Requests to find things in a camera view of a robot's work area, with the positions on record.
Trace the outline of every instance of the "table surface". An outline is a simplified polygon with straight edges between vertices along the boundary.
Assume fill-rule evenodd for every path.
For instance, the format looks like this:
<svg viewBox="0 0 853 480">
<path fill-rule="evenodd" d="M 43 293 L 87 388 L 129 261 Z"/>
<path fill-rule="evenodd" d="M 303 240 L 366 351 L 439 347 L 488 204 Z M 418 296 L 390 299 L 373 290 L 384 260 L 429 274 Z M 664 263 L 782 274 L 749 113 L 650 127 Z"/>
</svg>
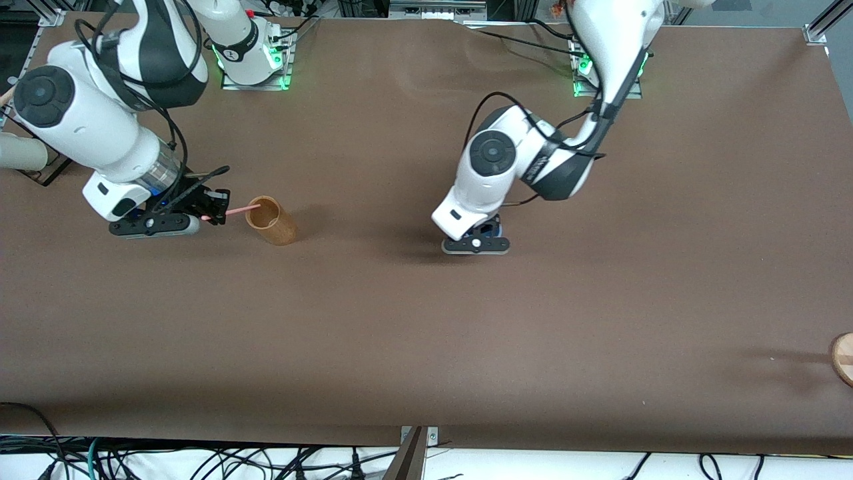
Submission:
<svg viewBox="0 0 853 480">
<path fill-rule="evenodd" d="M 119 240 L 87 169 L 0 174 L 0 398 L 67 435 L 848 453 L 827 349 L 853 330 L 853 128 L 827 56 L 797 29 L 664 28 L 654 50 L 582 192 L 502 212 L 504 256 L 444 255 L 430 221 L 474 107 L 501 90 L 557 123 L 589 99 L 560 54 L 448 21 L 322 20 L 290 91 L 221 91 L 212 67 L 172 112 L 190 167 L 231 165 L 210 186 L 235 207 L 276 198 L 293 245 L 242 218 Z"/>
</svg>

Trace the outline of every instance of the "grey floor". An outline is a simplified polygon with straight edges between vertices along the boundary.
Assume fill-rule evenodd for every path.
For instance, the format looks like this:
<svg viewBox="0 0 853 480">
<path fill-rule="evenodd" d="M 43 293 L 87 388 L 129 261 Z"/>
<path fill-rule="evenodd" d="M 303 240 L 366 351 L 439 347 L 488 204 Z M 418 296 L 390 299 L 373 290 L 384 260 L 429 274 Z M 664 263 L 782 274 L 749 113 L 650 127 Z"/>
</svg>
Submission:
<svg viewBox="0 0 853 480">
<path fill-rule="evenodd" d="M 717 0 L 713 8 L 695 10 L 687 25 L 800 27 L 811 22 L 829 3 L 830 0 Z M 827 42 L 835 79 L 853 121 L 853 14 L 833 27 Z"/>
</svg>

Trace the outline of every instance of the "round wooden object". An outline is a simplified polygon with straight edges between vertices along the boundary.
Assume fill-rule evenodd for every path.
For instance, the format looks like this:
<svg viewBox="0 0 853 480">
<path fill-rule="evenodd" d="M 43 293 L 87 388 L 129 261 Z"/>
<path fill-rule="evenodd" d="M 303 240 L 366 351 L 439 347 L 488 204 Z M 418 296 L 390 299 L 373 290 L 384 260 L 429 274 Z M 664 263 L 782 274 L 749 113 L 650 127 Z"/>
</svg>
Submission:
<svg viewBox="0 0 853 480">
<path fill-rule="evenodd" d="M 259 196 L 249 205 L 260 205 L 246 212 L 246 222 L 273 245 L 289 245 L 296 241 L 296 222 L 271 196 Z"/>
<path fill-rule="evenodd" d="M 835 338 L 830 348 L 835 372 L 853 387 L 853 333 L 845 333 Z"/>
</svg>

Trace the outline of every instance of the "wooden disc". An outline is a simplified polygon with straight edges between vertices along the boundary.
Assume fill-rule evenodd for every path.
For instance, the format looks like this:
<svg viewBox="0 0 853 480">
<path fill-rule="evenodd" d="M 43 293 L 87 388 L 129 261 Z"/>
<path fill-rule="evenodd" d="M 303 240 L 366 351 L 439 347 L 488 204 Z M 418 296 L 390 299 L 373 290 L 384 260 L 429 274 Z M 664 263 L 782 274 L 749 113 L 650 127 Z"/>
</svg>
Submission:
<svg viewBox="0 0 853 480">
<path fill-rule="evenodd" d="M 835 372 L 845 383 L 853 387 L 853 333 L 835 337 L 830 353 L 833 356 Z"/>
</svg>

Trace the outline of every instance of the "white surface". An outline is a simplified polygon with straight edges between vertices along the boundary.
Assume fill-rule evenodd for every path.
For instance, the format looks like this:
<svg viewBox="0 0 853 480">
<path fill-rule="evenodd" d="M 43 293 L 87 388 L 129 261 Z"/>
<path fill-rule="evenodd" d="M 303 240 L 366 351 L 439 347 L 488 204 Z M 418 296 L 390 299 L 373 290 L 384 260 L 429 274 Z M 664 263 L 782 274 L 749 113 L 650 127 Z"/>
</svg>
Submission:
<svg viewBox="0 0 853 480">
<path fill-rule="evenodd" d="M 391 448 L 359 448 L 362 458 L 391 451 Z M 253 450 L 244 451 L 250 454 Z M 295 449 L 268 451 L 277 465 L 286 464 L 296 453 Z M 211 454 L 207 451 L 189 450 L 170 454 L 140 454 L 129 459 L 128 466 L 142 480 L 189 480 L 196 468 Z M 325 448 L 305 462 L 308 465 L 351 463 L 349 448 Z M 431 448 L 428 451 L 424 480 L 441 480 L 462 474 L 460 480 L 622 480 L 630 475 L 642 454 L 597 453 L 597 452 L 542 452 L 524 450 L 473 450 Z M 653 454 L 643 466 L 637 480 L 704 480 L 699 470 L 698 455 Z M 751 480 L 757 465 L 757 457 L 715 455 L 724 480 Z M 257 455 L 253 460 L 264 463 L 265 457 Z M 392 457 L 364 464 L 363 469 L 370 479 L 381 477 L 390 465 Z M 52 460 L 44 454 L 0 455 L 0 480 L 34 480 Z M 308 480 L 321 480 L 333 473 L 329 471 L 307 471 Z M 65 477 L 58 465 L 53 480 Z M 221 478 L 216 469 L 209 479 Z M 336 479 L 349 478 L 338 475 Z M 769 457 L 764 462 L 760 480 L 802 480 L 853 478 L 853 460 L 803 459 L 791 457 Z M 233 480 L 262 480 L 261 472 L 242 466 L 231 475 Z M 73 480 L 86 480 L 74 471 Z"/>
</svg>

